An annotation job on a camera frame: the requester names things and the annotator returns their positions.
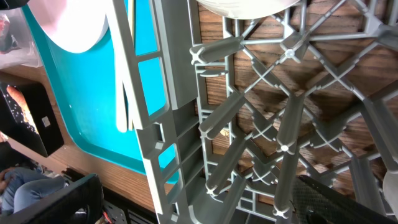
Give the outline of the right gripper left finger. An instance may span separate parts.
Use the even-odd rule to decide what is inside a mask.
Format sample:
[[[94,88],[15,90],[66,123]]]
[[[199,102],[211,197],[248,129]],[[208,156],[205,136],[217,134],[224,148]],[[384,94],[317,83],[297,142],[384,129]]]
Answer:
[[[95,223],[103,215],[103,187],[87,175],[37,203],[1,219],[1,223]]]

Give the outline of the white round plate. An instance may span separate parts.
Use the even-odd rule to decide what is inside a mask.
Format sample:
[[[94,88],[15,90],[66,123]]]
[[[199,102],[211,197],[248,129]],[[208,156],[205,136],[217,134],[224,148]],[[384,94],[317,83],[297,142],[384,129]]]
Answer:
[[[50,40],[67,52],[86,52],[109,27],[103,0],[30,0],[27,5]]]

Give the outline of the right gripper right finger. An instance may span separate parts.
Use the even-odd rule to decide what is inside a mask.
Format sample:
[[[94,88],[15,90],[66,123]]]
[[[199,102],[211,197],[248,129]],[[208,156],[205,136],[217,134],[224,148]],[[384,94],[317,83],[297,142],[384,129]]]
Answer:
[[[307,175],[296,177],[292,193],[299,223],[395,224]]]

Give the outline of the cream bowl with nuts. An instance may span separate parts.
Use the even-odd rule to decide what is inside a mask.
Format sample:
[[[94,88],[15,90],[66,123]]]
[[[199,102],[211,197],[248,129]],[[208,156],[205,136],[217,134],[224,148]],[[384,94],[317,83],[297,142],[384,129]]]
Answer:
[[[197,0],[207,10],[231,19],[258,19],[283,11],[299,0]]]

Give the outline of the red snack wrapper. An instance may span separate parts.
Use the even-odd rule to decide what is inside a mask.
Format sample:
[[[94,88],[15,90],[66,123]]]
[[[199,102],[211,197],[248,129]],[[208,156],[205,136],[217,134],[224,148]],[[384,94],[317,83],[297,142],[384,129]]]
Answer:
[[[6,54],[13,45],[13,38],[10,29],[10,21],[8,17],[1,13],[1,54]]]

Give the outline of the white paper cup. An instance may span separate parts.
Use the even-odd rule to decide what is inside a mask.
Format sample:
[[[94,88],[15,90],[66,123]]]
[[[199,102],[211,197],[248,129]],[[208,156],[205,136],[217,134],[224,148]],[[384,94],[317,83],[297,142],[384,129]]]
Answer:
[[[398,176],[397,173],[392,173],[391,171],[387,171],[384,180],[382,189],[384,192],[384,196],[389,206],[391,207],[394,215],[398,216]]]

